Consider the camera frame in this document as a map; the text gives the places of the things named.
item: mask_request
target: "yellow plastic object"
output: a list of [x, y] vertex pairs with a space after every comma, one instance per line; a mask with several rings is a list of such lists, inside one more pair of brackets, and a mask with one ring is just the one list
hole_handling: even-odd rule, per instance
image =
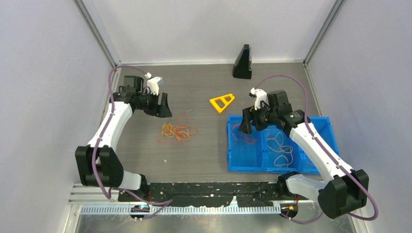
[[[218, 105], [218, 103], [216, 102], [217, 100], [220, 100], [220, 101], [224, 104], [223, 108], [221, 108], [221, 107]], [[219, 96], [219, 97], [210, 99], [209, 102], [210, 102], [210, 104], [212, 104], [212, 106], [216, 109], [216, 111], [220, 114], [220, 113], [222, 113], [222, 112], [225, 110], [225, 108], [226, 108], [227, 106], [229, 106], [229, 104], [230, 104], [233, 100], [235, 100], [235, 96], [234, 96], [233, 94], [227, 94], [227, 95], [224, 95], [224, 96]]]

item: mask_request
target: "pile of rubber bands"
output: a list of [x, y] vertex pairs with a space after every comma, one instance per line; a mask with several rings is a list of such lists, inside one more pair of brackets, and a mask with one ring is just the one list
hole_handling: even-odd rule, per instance
[[232, 125], [232, 129], [231, 129], [231, 134], [233, 135], [233, 138], [237, 141], [237, 142], [245, 142], [247, 144], [255, 144], [257, 142], [257, 140], [253, 139], [252, 135], [247, 135], [245, 133], [242, 133], [239, 131], [239, 126], [240, 124], [235, 124]]
[[[279, 141], [277, 140], [277, 137], [278, 137], [279, 135], [282, 136], [282, 142], [279, 142]], [[270, 147], [270, 146], [268, 145], [268, 148], [269, 148], [270, 150], [272, 150], [272, 151], [274, 151], [274, 152], [276, 152], [276, 153], [282, 153], [280, 156], [278, 156], [278, 157], [273, 161], [273, 165], [274, 165], [274, 166], [285, 166], [285, 165], [286, 165], [286, 167], [288, 167], [289, 165], [291, 165], [291, 164], [293, 163], [293, 155], [292, 155], [293, 147], [292, 147], [292, 146], [283, 145], [283, 143], [284, 143], [284, 138], [285, 138], [285, 137], [284, 137], [284, 135], [283, 135], [283, 132], [278, 132], [275, 137], [271, 137], [271, 138], [267, 138], [267, 139], [266, 139], [267, 142], [268, 142], [268, 141], [271, 141], [271, 140], [275, 141], [275, 142], [277, 143], [277, 147], [279, 148], [278, 150], [275, 150], [275, 149], [273, 149], [272, 147]], [[287, 154], [290, 154], [290, 157], [291, 157], [291, 161], [290, 161], [290, 162], [289, 162], [289, 159], [286, 157]], [[280, 158], [285, 158], [286, 163], [276, 164], [276, 161], [277, 161], [278, 159], [280, 159]]]
[[[189, 141], [190, 137], [196, 135], [199, 130], [196, 127], [186, 126], [188, 121], [189, 112], [182, 112], [178, 117], [174, 119], [177, 126], [174, 126], [171, 122], [163, 124], [162, 136], [158, 139], [158, 143], [164, 143], [164, 139], [167, 138], [170, 143], [179, 144]], [[179, 120], [180, 117], [185, 116], [185, 122]]]

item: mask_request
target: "robotic arm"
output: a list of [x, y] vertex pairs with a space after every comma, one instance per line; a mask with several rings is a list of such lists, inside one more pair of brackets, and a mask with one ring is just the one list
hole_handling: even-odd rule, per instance
[[100, 180], [106, 187], [116, 187], [120, 189], [142, 190], [147, 192], [147, 182], [144, 175], [130, 173], [123, 169], [116, 156], [116, 146], [126, 122], [130, 119], [136, 109], [143, 110], [144, 113], [156, 117], [171, 117], [167, 93], [161, 95], [159, 101], [159, 86], [162, 84], [161, 77], [149, 78], [147, 87], [143, 88], [143, 78], [136, 76], [125, 76], [124, 86], [119, 87], [119, 91], [113, 93], [114, 103], [109, 104], [111, 109], [114, 104], [114, 113], [108, 111], [100, 128], [87, 146], [79, 146], [75, 152], [80, 180], [85, 186], [98, 186], [96, 177], [92, 170], [93, 147], [97, 140], [100, 140], [96, 154], [96, 169]]
[[[363, 170], [355, 171], [339, 158], [317, 133], [310, 119], [308, 124], [312, 133], [309, 133], [304, 112], [292, 110], [285, 91], [266, 93], [261, 89], [252, 88], [249, 95], [256, 98], [255, 105], [243, 109], [239, 131], [250, 134], [252, 126], [262, 131], [269, 125], [275, 125], [303, 149], [324, 180], [321, 182], [309, 179], [298, 172], [283, 174], [279, 176], [277, 182], [277, 188], [282, 195], [298, 194], [313, 200], [332, 219], [366, 205], [366, 194], [342, 171], [341, 167], [350, 171], [366, 190], [369, 184], [368, 175]], [[320, 140], [325, 148], [322, 148], [315, 138]]]

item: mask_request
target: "blue plastic tray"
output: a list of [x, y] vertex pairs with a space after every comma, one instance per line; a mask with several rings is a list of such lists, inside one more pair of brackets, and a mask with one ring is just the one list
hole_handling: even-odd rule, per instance
[[[245, 135], [238, 131], [242, 116], [230, 115], [227, 121], [228, 149], [227, 160], [228, 170], [237, 172], [271, 172], [271, 173], [287, 173], [290, 171], [299, 171], [306, 174], [319, 174], [312, 161], [306, 156], [302, 149], [292, 140], [284, 135], [276, 126], [269, 126], [267, 129], [257, 132], [253, 129], [252, 134]], [[333, 136], [332, 127], [328, 117], [312, 116], [310, 117], [313, 125], [320, 136], [328, 143], [328, 145], [339, 155], [338, 147]], [[276, 135], [279, 143], [282, 137], [278, 134], [283, 134], [284, 146], [292, 146], [293, 162], [286, 166], [288, 158], [289, 163], [292, 161], [290, 154], [275, 152], [268, 148], [280, 151], [279, 146], [274, 140], [267, 141], [268, 138], [274, 138]]]

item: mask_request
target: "wooden table surface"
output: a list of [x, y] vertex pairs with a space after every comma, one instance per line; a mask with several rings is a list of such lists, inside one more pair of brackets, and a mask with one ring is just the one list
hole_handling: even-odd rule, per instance
[[[233, 65], [185, 65], [140, 67], [164, 84], [160, 91], [168, 93], [172, 118], [156, 118], [136, 111], [124, 127], [116, 154], [124, 169], [146, 176], [148, 182], [237, 182], [276, 181], [269, 173], [237, 173], [227, 171], [228, 115], [241, 115], [242, 109], [254, 104], [249, 91], [259, 81], [274, 74], [288, 74], [300, 80], [309, 91], [309, 116], [318, 116], [309, 82], [301, 63], [253, 64], [251, 80], [231, 76]], [[123, 68], [119, 84], [125, 75], [143, 76], [136, 70]], [[275, 78], [261, 86], [266, 92], [285, 90], [293, 109], [304, 109], [301, 88], [292, 80]], [[232, 93], [235, 100], [220, 115], [209, 99]], [[164, 123], [172, 122], [182, 112], [189, 112], [186, 125], [198, 129], [198, 134], [181, 144], [167, 140], [159, 144]]]

